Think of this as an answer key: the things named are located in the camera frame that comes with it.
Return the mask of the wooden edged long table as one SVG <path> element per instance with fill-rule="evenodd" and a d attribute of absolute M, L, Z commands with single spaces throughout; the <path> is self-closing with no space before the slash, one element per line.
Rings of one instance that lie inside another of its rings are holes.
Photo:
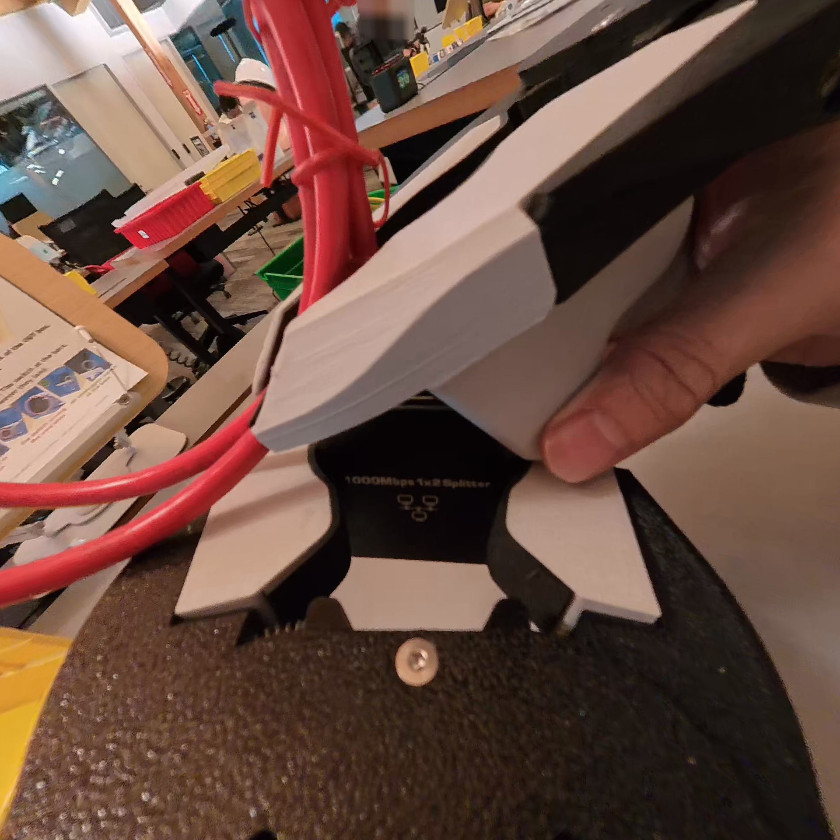
<path fill-rule="evenodd" d="M 381 150 L 421 133 L 486 111 L 520 88 L 516 67 L 499 70 L 487 77 L 430 101 L 415 97 L 404 108 L 386 114 L 368 128 L 357 129 L 360 144 Z"/>

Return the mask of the person's right hand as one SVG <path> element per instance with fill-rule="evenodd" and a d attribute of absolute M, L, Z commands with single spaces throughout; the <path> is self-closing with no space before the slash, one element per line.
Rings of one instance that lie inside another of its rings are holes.
<path fill-rule="evenodd" d="M 838 122 L 751 153 L 700 199 L 695 275 L 616 337 L 552 420 L 542 460 L 578 483 L 686 424 L 759 363 L 838 367 Z"/>

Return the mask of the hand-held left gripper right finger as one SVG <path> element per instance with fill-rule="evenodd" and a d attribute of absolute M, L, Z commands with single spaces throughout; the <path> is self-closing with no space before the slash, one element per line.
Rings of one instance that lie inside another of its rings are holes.
<path fill-rule="evenodd" d="M 614 474 L 570 485 L 533 463 L 498 508 L 489 571 L 533 625 L 575 625 L 584 613 L 653 624 L 662 614 Z"/>

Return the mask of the red plastic bin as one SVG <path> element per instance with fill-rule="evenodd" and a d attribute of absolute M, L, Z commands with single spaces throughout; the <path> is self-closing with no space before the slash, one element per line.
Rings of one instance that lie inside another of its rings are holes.
<path fill-rule="evenodd" d="M 115 232 L 137 249 L 147 249 L 184 232 L 213 209 L 214 202 L 196 181 L 121 222 Z"/>

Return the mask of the white stand base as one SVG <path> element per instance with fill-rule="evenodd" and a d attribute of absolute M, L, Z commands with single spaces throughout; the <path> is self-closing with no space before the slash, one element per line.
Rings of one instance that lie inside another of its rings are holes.
<path fill-rule="evenodd" d="M 108 456 L 94 469 L 87 483 L 113 478 L 157 466 L 179 455 L 186 436 L 155 424 L 146 424 L 132 435 L 120 434 L 109 447 Z M 51 512 L 35 530 L 35 536 L 21 542 L 9 554 L 9 569 L 49 557 L 110 531 L 129 510 L 136 497 L 98 505 L 61 508 Z"/>

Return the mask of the green plastic bin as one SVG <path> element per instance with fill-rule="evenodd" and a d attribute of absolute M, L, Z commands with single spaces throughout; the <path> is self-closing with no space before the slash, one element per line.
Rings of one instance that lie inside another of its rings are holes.
<path fill-rule="evenodd" d="M 274 255 L 255 274 L 263 280 L 278 301 L 284 301 L 299 288 L 303 279 L 303 237 Z"/>

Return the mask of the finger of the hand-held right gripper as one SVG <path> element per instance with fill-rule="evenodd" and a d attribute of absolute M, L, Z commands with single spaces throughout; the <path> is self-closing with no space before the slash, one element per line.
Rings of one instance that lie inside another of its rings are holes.
<path fill-rule="evenodd" d="M 634 49 L 629 55 L 642 48 Z M 529 209 L 608 119 L 665 73 L 606 91 L 617 59 L 569 87 L 558 70 L 488 111 L 396 195 L 380 250 L 283 334 L 253 434 L 268 450 L 315 444 L 420 392 L 525 459 L 592 376 L 610 334 L 679 263 L 686 199 L 563 303 Z"/>
<path fill-rule="evenodd" d="M 279 353 L 281 341 L 288 324 L 292 320 L 292 302 L 283 301 L 266 315 L 253 332 L 259 332 L 263 343 L 253 378 L 253 394 L 260 394 L 267 387 L 270 372 Z"/>

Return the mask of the black box device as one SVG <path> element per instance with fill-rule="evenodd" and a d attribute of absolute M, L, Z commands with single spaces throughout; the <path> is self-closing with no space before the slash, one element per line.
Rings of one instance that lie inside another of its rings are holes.
<path fill-rule="evenodd" d="M 394 55 L 371 73 L 371 88 L 383 113 L 401 108 L 418 94 L 411 61 L 402 53 Z"/>

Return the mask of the black ethernet splitter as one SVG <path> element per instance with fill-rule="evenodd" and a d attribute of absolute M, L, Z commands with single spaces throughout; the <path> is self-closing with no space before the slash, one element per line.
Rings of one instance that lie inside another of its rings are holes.
<path fill-rule="evenodd" d="M 355 557 L 484 564 L 530 463 L 430 392 L 309 450 Z"/>

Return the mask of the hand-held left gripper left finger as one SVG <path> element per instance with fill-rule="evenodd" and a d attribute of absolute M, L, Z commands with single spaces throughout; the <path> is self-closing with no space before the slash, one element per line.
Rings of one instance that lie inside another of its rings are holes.
<path fill-rule="evenodd" d="M 175 605 L 180 620 L 253 613 L 294 624 L 350 570 L 350 540 L 315 447 L 264 457 L 206 517 Z"/>

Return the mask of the yellow plastic bin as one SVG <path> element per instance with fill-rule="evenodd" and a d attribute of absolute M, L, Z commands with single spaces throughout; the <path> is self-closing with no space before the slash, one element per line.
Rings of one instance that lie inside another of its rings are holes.
<path fill-rule="evenodd" d="M 25 763 L 29 741 L 67 657 L 65 637 L 1 628 L 1 821 Z"/>

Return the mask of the printed instruction sheet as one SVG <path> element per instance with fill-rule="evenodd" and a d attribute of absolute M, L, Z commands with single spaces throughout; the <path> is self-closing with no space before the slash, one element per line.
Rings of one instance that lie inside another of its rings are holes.
<path fill-rule="evenodd" d="M 1 481 L 42 480 L 146 376 L 1 280 Z"/>

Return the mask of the wooden clipboard board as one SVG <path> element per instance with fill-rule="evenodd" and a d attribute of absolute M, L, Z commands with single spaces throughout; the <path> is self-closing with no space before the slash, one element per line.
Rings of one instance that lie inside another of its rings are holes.
<path fill-rule="evenodd" d="M 17 242 L 2 236 L 1 280 L 6 279 L 42 306 L 82 328 L 91 338 L 125 360 L 146 371 L 142 382 L 118 400 L 118 407 L 88 432 L 72 455 L 46 471 L 42 480 L 66 477 L 73 469 L 106 444 L 140 409 L 148 405 L 166 382 L 168 362 L 161 347 L 144 332 L 120 317 L 95 294 L 81 290 L 57 270 L 29 253 Z"/>

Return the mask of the stack of yellow bins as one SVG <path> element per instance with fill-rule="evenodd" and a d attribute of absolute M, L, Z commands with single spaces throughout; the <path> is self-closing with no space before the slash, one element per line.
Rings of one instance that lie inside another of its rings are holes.
<path fill-rule="evenodd" d="M 230 200 L 261 176 L 261 160 L 254 149 L 226 158 L 209 173 L 203 175 L 199 185 L 215 205 Z"/>

